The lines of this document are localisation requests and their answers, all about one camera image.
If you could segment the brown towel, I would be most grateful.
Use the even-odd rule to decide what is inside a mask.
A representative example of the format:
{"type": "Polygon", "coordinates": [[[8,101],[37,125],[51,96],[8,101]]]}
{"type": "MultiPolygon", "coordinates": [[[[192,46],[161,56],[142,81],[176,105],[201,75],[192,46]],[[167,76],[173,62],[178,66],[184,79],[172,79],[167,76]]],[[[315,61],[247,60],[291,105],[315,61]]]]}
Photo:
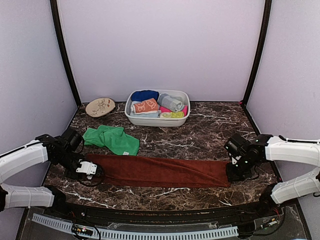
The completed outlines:
{"type": "Polygon", "coordinates": [[[231,185],[226,161],[102,154],[87,154],[86,159],[103,168],[105,183],[116,186],[228,188],[231,185]]]}

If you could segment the orange bunny pattern towel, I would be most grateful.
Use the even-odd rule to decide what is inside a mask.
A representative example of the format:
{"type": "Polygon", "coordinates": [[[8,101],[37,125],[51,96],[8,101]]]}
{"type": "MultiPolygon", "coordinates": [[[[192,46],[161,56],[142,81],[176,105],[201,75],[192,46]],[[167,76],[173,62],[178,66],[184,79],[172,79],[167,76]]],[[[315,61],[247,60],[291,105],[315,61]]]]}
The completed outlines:
{"type": "Polygon", "coordinates": [[[133,104],[130,109],[136,115],[154,114],[158,112],[159,105],[154,98],[150,98],[140,103],[133,104]]]}

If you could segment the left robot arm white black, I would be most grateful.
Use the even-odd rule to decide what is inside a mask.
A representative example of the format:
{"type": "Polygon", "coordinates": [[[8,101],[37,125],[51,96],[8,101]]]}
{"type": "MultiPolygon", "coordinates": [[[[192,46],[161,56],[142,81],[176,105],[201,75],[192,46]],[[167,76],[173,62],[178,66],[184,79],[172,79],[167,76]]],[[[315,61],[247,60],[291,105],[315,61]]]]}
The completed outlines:
{"type": "Polygon", "coordinates": [[[76,177],[82,157],[77,148],[83,145],[83,137],[73,128],[68,128],[60,136],[42,134],[29,143],[2,154],[0,156],[0,210],[45,207],[51,208],[60,218],[67,218],[71,208],[66,203],[66,195],[56,187],[52,185],[14,186],[5,182],[27,169],[46,162],[61,165],[76,177]]]}

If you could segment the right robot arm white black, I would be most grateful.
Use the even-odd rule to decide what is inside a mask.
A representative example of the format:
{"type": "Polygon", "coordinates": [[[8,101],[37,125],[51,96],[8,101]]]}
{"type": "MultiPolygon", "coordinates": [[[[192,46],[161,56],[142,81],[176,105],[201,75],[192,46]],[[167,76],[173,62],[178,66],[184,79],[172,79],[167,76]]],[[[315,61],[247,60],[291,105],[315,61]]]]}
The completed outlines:
{"type": "Polygon", "coordinates": [[[302,140],[260,134],[250,141],[238,133],[231,136],[224,144],[231,160],[226,165],[229,182],[243,181],[250,177],[253,168],[261,163],[276,163],[278,166],[308,166],[308,170],[298,173],[292,179],[270,184],[259,197],[255,213],[266,217],[280,205],[292,199],[313,194],[320,195],[320,141],[302,140]]]}

